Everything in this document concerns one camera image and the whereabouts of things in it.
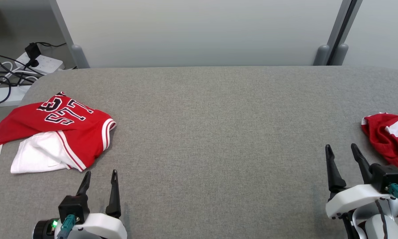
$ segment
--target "jersey number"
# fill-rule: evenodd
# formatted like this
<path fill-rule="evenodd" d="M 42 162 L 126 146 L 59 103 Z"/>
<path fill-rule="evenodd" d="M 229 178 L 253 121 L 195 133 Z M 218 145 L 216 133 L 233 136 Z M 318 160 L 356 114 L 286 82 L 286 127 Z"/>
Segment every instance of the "jersey number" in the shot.
<path fill-rule="evenodd" d="M 62 100 L 59 98 L 55 98 L 52 102 L 44 102 L 40 107 L 38 107 L 37 110 L 41 111 L 46 111 L 46 112 L 54 112 L 56 109 L 60 107 L 62 104 Z M 87 109 L 83 104 L 77 102 L 76 100 L 70 100 L 67 105 L 68 107 L 75 108 L 76 106 L 79 106 L 83 109 L 85 109 L 88 113 L 92 114 L 94 111 L 91 109 Z M 63 125 L 69 125 L 74 123 L 73 120 L 68 119 L 64 117 L 64 115 L 72 115 L 73 117 L 77 118 L 80 121 L 84 121 L 86 117 L 78 115 L 77 113 L 73 112 L 70 108 L 64 107 L 60 110 L 55 111 L 54 113 L 51 113 L 47 115 L 47 117 L 44 119 L 47 122 L 55 123 L 55 124 L 63 124 Z"/>

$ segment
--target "red jersey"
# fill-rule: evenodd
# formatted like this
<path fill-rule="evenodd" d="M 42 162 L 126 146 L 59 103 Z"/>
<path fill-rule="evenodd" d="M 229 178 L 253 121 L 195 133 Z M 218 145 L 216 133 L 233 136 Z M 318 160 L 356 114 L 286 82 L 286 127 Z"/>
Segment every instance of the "red jersey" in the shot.
<path fill-rule="evenodd" d="M 55 131 L 68 157 L 80 171 L 109 147 L 109 131 L 116 126 L 110 115 L 91 109 L 60 92 L 46 102 L 14 109 L 0 123 L 0 145 Z"/>
<path fill-rule="evenodd" d="M 361 128 L 375 150 L 398 167 L 398 115 L 379 113 L 367 116 L 361 120 Z"/>

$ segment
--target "gray table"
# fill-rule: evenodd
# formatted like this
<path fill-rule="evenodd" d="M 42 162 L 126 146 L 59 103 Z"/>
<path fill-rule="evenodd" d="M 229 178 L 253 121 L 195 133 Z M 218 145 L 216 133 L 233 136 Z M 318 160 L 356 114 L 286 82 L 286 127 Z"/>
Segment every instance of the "gray table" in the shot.
<path fill-rule="evenodd" d="M 325 214 L 325 144 L 348 186 L 360 184 L 352 142 L 384 163 L 361 118 L 398 114 L 398 71 L 382 68 L 72 70 L 41 78 L 23 104 L 58 91 L 118 124 L 91 167 L 88 204 L 104 212 L 117 169 L 129 238 L 344 238 Z M 19 142 L 0 155 L 1 239 L 29 238 L 38 220 L 58 216 L 84 176 L 10 174 Z"/>

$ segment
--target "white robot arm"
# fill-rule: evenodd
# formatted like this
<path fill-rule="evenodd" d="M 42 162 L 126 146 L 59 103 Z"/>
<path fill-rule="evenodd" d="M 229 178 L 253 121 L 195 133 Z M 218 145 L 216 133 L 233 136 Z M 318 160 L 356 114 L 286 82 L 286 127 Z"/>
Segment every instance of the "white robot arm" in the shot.
<path fill-rule="evenodd" d="M 118 174 L 112 173 L 112 190 L 106 214 L 90 213 L 87 189 L 91 172 L 88 171 L 76 196 L 66 196 L 59 205 L 60 218 L 42 220 L 37 223 L 33 239 L 126 239 L 127 231 L 119 220 L 121 204 Z"/>
<path fill-rule="evenodd" d="M 328 218 L 342 219 L 348 239 L 398 239 L 398 168 L 393 165 L 369 165 L 357 145 L 351 145 L 360 166 L 364 184 L 346 188 L 335 165 L 335 156 L 326 145 Z"/>

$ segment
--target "power strip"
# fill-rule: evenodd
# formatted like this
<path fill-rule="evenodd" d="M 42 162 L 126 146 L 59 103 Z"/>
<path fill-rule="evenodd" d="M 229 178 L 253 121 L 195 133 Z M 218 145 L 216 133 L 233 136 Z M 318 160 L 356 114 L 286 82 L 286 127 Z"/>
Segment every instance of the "power strip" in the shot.
<path fill-rule="evenodd" d="M 0 107 L 18 106 L 20 104 L 20 101 L 22 101 L 23 97 L 25 96 L 26 91 L 28 91 L 30 87 L 31 86 L 20 86 L 21 89 L 18 87 L 12 87 L 12 91 L 10 92 L 10 97 L 6 101 L 1 103 Z M 0 88 L 0 101 L 5 99 L 8 93 L 9 93 L 8 87 Z"/>
<path fill-rule="evenodd" d="M 17 60 L 23 64 L 27 64 L 30 59 L 28 57 L 28 54 L 25 52 Z M 38 71 L 39 73 L 50 74 L 55 71 L 65 69 L 65 64 L 61 60 L 53 59 L 43 55 L 38 56 L 36 60 L 38 61 L 39 65 L 37 67 L 31 67 L 31 68 L 34 69 L 35 71 Z M 16 62 L 16 65 L 17 67 L 23 68 L 23 65 L 18 62 Z M 10 92 L 9 98 L 3 103 L 0 103 L 0 107 L 18 106 L 22 101 L 23 97 L 25 96 L 26 91 L 28 91 L 30 87 L 31 86 L 20 86 L 20 88 L 12 87 L 12 91 Z M 8 87 L 0 88 L 0 101 L 5 99 L 8 93 L 9 93 Z"/>
<path fill-rule="evenodd" d="M 18 61 L 22 62 L 23 64 L 27 64 L 29 62 L 28 54 L 25 52 L 23 53 L 18 59 Z M 61 60 L 57 60 L 54 58 L 50 58 L 48 56 L 40 55 L 36 58 L 39 65 L 37 67 L 31 67 L 35 71 L 43 74 L 50 74 L 57 70 L 65 69 L 65 64 Z M 23 68 L 23 65 L 16 62 L 17 67 Z"/>

